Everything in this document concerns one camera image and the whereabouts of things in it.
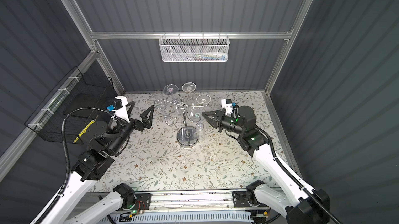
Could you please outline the floral patterned table mat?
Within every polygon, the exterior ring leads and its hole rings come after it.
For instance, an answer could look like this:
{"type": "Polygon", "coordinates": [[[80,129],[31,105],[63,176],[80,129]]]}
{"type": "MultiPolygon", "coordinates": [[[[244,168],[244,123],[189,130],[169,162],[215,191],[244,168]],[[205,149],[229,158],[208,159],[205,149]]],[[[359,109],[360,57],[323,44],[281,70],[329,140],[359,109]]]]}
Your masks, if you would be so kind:
{"type": "Polygon", "coordinates": [[[177,142],[183,119],[167,104],[156,110],[151,129],[133,132],[128,147],[114,161],[93,192],[107,192],[120,183],[136,191],[244,188],[257,180],[271,182],[270,173],[247,152],[234,134],[209,124],[199,142],[184,148],[177,142]]]}

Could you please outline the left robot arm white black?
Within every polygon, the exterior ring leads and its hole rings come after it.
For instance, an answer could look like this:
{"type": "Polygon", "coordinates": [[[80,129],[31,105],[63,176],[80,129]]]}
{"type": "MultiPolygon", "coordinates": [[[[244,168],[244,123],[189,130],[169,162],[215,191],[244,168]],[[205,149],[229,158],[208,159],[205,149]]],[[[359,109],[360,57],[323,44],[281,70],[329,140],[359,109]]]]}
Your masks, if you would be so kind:
{"type": "Polygon", "coordinates": [[[150,129],[153,123],[155,107],[151,105],[140,119],[132,119],[130,114],[135,103],[128,102],[125,96],[117,96],[105,109],[83,107],[71,111],[62,121],[61,139],[65,157],[65,179],[59,190],[33,219],[34,224],[95,224],[100,219],[120,208],[130,211],[137,198],[134,190],[125,183],[113,189],[99,203],[68,220],[83,196],[99,181],[109,167],[126,149],[133,131],[150,129]],[[68,119],[79,111],[97,111],[108,114],[116,122],[111,127],[107,122],[95,121],[88,124],[77,135],[77,139],[87,144],[89,150],[80,154],[77,162],[71,165],[65,128],[68,119]]]}

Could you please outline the chrome wine glass rack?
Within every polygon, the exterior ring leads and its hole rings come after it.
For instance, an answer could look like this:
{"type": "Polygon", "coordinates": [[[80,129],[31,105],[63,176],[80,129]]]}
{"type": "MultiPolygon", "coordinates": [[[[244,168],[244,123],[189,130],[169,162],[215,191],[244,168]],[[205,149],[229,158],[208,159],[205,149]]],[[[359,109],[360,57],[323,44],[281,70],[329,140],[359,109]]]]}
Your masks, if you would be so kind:
{"type": "Polygon", "coordinates": [[[204,106],[188,103],[182,97],[173,99],[172,101],[166,99],[156,99],[155,108],[158,110],[164,109],[161,119],[168,125],[174,126],[178,123],[178,117],[182,117],[183,126],[177,131],[176,140],[182,148],[192,148],[196,146],[200,140],[200,133],[197,128],[190,123],[197,123],[193,118],[195,115],[201,117],[200,113],[189,113],[189,110],[199,110],[204,106]]]}

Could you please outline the items in white basket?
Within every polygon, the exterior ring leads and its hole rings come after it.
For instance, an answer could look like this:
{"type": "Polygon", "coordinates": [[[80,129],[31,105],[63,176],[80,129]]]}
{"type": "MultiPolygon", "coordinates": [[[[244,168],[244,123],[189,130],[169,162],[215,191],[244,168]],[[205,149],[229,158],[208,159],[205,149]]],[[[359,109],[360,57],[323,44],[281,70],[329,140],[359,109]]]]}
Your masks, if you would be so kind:
{"type": "Polygon", "coordinates": [[[207,52],[201,54],[189,54],[182,58],[183,61],[190,62],[226,62],[228,60],[228,54],[225,52],[207,52]]]}

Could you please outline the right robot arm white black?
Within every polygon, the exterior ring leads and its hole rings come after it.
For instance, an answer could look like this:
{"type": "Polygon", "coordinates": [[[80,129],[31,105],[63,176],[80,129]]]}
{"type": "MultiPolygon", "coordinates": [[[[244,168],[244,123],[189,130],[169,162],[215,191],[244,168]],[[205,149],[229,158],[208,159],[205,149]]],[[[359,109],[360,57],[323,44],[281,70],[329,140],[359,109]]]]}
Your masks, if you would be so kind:
{"type": "Polygon", "coordinates": [[[289,224],[329,223],[332,220],[328,215],[329,196],[324,190],[316,191],[281,160],[270,135],[256,124],[254,110],[249,106],[238,107],[234,117],[225,112],[225,109],[203,112],[202,116],[219,132],[224,130],[228,136],[237,134],[242,149],[269,172],[283,191],[279,193],[258,180],[246,188],[248,202],[270,207],[289,224]]]}

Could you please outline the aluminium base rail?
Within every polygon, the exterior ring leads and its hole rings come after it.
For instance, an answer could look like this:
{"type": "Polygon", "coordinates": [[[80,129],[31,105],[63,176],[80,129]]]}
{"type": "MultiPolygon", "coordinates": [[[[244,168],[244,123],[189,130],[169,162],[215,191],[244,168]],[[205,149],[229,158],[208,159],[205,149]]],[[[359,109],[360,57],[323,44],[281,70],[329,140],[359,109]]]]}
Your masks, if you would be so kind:
{"type": "Polygon", "coordinates": [[[246,189],[216,189],[188,191],[135,192],[138,201],[144,203],[145,212],[206,211],[206,210],[256,210],[270,207],[284,210],[294,206],[282,189],[260,185],[254,190],[257,204],[250,203],[246,189]]]}

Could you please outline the yellow black striped item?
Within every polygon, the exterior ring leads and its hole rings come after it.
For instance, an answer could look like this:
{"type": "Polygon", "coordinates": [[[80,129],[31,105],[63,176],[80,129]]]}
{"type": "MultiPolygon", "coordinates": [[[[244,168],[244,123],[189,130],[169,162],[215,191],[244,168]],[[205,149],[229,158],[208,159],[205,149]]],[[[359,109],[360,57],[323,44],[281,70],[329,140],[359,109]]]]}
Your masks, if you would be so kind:
{"type": "Polygon", "coordinates": [[[83,128],[83,130],[77,135],[77,137],[75,138],[75,140],[73,141],[73,143],[74,143],[74,144],[77,143],[77,142],[79,141],[79,139],[81,138],[81,136],[82,136],[83,134],[85,134],[86,131],[87,131],[87,129],[88,129],[92,124],[94,124],[94,123],[95,123],[95,120],[91,120],[91,121],[83,128]]]}

